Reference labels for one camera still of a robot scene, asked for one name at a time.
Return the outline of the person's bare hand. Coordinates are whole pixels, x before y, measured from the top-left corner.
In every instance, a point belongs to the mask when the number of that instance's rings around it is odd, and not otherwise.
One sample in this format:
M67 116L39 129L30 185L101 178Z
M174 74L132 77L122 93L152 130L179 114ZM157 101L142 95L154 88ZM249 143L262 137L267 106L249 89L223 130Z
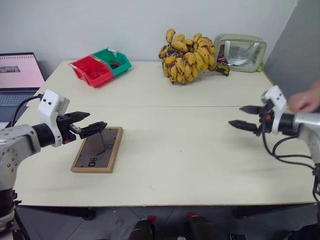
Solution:
M310 89L294 94L289 98L288 107L293 113L311 113L320 106L320 80Z

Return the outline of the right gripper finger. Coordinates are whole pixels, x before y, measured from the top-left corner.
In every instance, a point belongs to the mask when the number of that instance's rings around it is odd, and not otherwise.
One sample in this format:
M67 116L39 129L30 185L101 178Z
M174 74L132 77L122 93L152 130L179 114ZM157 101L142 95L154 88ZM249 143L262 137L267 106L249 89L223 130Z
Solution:
M254 123L248 123L244 120L230 120L228 123L236 129L252 132L258 137L261 135L261 129Z
M247 114L259 115L262 112L263 108L264 108L263 106L246 105L246 106L240 107L239 110Z

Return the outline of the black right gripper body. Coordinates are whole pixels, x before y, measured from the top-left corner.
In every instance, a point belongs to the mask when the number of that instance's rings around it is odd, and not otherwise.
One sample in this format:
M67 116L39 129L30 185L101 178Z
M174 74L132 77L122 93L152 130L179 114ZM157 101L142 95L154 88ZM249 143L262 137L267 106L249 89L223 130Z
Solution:
M264 106L257 107L257 114L259 115L260 125L258 127L258 131L256 136L259 137L262 133L271 133L272 125L274 121L274 112L273 112L274 104L271 100L267 100Z

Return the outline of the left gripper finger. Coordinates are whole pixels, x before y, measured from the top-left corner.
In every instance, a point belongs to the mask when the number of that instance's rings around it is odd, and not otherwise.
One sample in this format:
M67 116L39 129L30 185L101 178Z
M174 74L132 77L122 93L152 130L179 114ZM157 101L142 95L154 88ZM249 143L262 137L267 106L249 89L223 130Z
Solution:
M87 127L81 128L78 135L81 139L88 138L92 135L101 133L107 125L108 124L104 121L90 124Z
M82 112L82 111L75 111L65 114L67 119L73 124L82 121L83 119L90 116L90 113L88 112Z

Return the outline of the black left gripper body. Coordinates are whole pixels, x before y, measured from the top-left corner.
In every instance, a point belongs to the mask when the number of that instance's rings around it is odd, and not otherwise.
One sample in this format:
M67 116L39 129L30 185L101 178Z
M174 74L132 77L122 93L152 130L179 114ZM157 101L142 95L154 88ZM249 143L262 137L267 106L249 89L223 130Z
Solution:
M57 127L62 137L62 143L68 144L76 140L76 135L69 129L69 125L73 124L65 115L60 115L56 118Z

